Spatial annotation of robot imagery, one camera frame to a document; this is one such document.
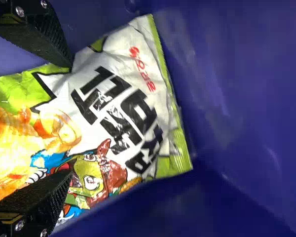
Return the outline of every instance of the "cartoon eye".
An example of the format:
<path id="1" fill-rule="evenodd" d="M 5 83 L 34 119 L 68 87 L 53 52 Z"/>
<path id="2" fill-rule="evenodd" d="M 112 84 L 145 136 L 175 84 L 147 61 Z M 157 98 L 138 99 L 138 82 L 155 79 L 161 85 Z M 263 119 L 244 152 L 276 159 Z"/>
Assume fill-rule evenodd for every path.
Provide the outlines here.
<path id="1" fill-rule="evenodd" d="M 100 186 L 100 180 L 94 176 L 87 175 L 83 179 L 87 190 L 96 190 Z"/>
<path id="2" fill-rule="evenodd" d="M 86 154 L 84 155 L 84 160 L 86 161 L 96 161 L 97 160 L 97 156 L 94 154 Z"/>

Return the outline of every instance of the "plastic wrapper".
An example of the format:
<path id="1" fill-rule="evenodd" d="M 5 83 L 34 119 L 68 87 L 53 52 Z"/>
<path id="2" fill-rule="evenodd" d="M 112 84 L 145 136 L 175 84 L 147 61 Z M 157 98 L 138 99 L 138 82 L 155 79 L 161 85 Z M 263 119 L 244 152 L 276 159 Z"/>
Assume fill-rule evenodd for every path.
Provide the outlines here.
<path id="1" fill-rule="evenodd" d="M 78 52 L 72 69 L 0 77 L 0 199 L 62 169 L 74 176 L 58 224 L 192 169 L 151 15 Z"/>

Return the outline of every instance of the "orange snack image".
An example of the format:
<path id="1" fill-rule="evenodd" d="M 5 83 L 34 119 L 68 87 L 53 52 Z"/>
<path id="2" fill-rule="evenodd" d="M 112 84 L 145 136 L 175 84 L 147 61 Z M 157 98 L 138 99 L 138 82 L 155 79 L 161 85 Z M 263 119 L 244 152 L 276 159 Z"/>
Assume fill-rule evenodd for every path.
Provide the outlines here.
<path id="1" fill-rule="evenodd" d="M 45 149 L 30 119 L 28 108 L 13 115 L 0 107 L 0 200 L 24 185 L 36 171 L 31 156 Z"/>

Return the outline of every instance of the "cartoon face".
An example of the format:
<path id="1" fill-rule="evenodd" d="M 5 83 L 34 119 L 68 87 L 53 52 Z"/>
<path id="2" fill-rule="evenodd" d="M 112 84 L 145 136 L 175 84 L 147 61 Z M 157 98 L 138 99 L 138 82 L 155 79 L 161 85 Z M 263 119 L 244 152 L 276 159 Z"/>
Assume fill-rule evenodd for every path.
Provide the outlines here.
<path id="1" fill-rule="evenodd" d="M 77 155 L 74 171 L 79 177 L 82 188 L 70 187 L 70 191 L 86 197 L 95 197 L 104 188 L 104 182 L 100 165 L 97 162 L 98 156 L 93 153 Z"/>

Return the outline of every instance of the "black korean lettering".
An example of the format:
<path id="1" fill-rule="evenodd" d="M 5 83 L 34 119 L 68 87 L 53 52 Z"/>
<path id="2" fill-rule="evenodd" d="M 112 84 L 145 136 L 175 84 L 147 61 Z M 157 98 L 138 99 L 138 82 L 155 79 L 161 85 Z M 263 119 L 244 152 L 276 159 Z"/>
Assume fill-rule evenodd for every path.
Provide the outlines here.
<path id="1" fill-rule="evenodd" d="M 149 157 L 153 154 L 153 151 L 155 149 L 157 142 L 161 146 L 161 142 L 163 141 L 163 138 L 162 138 L 163 131 L 158 125 L 154 128 L 153 132 L 154 132 L 155 138 L 151 141 L 146 141 L 142 146 L 142 149 L 149 149 L 149 155 L 148 155 Z M 155 159 L 157 158 L 157 154 L 158 154 L 158 151 L 156 151 L 156 153 L 149 160 L 149 162 L 146 163 L 144 161 L 144 154 L 142 152 L 139 152 L 133 158 L 125 162 L 125 165 L 131 170 L 133 170 L 134 172 L 143 174 L 149 168 L 149 166 L 155 161 Z"/>
<path id="2" fill-rule="evenodd" d="M 135 93 L 126 98 L 120 105 L 122 110 L 132 119 L 142 134 L 148 131 L 157 118 L 155 108 L 151 110 L 144 101 L 145 98 L 146 95 L 141 90 L 136 90 Z M 144 119 L 137 113 L 135 109 L 137 106 L 145 113 L 146 117 Z"/>
<path id="3" fill-rule="evenodd" d="M 124 90 L 130 87 L 130 84 L 128 84 L 126 81 L 124 81 L 122 78 L 118 76 L 115 76 L 114 78 L 112 78 L 111 82 L 115 84 L 115 87 L 113 87 L 111 90 L 106 92 L 104 95 L 101 95 L 100 99 L 97 100 L 97 102 L 95 102 L 95 104 L 93 105 L 93 107 L 97 111 L 100 111 L 111 100 L 113 100 L 120 93 L 122 93 Z"/>
<path id="4" fill-rule="evenodd" d="M 105 69 L 104 67 L 98 67 L 96 70 L 99 74 L 93 78 L 91 81 L 89 81 L 86 85 L 84 85 L 82 88 L 80 88 L 81 92 L 86 95 L 88 92 L 90 92 L 93 88 L 95 88 L 98 84 L 103 82 L 106 78 L 109 78 L 113 75 L 112 72 Z"/>
<path id="5" fill-rule="evenodd" d="M 146 163 L 143 158 L 144 154 L 139 152 L 133 158 L 125 162 L 125 165 L 134 172 L 143 174 L 150 166 L 150 162 Z"/>
<path id="6" fill-rule="evenodd" d="M 146 141 L 142 146 L 142 149 L 149 149 L 149 156 L 153 154 L 153 150 L 157 142 L 159 143 L 159 145 L 161 145 L 161 142 L 163 141 L 163 138 L 162 138 L 163 132 L 158 125 L 154 128 L 153 132 L 154 132 L 155 138 L 152 139 L 151 141 Z"/>
<path id="7" fill-rule="evenodd" d="M 97 71 L 99 74 L 91 81 L 89 81 L 86 85 L 80 88 L 81 92 L 84 95 L 88 94 L 101 82 L 113 75 L 112 72 L 105 69 L 104 67 L 98 67 L 95 71 Z M 105 94 L 102 94 L 98 89 L 95 88 L 84 101 L 79 96 L 76 90 L 73 90 L 73 92 L 71 93 L 71 97 L 73 98 L 82 116 L 91 125 L 97 120 L 97 116 L 90 110 L 90 107 L 93 104 L 93 107 L 96 110 L 100 111 L 106 104 L 108 104 L 116 96 L 130 87 L 127 82 L 125 82 L 122 78 L 118 76 L 111 78 L 110 81 L 115 84 L 115 86 L 111 90 L 107 91 Z"/>
<path id="8" fill-rule="evenodd" d="M 117 110 L 117 108 L 113 107 L 107 112 L 116 121 L 117 126 L 113 125 L 108 118 L 104 118 L 100 124 L 110 134 L 110 136 L 114 138 L 116 142 L 116 144 L 111 147 L 111 150 L 115 155 L 129 148 L 127 142 L 122 138 L 123 134 L 127 134 L 134 145 L 137 145 L 142 141 L 140 135 L 126 120 L 126 118 Z"/>

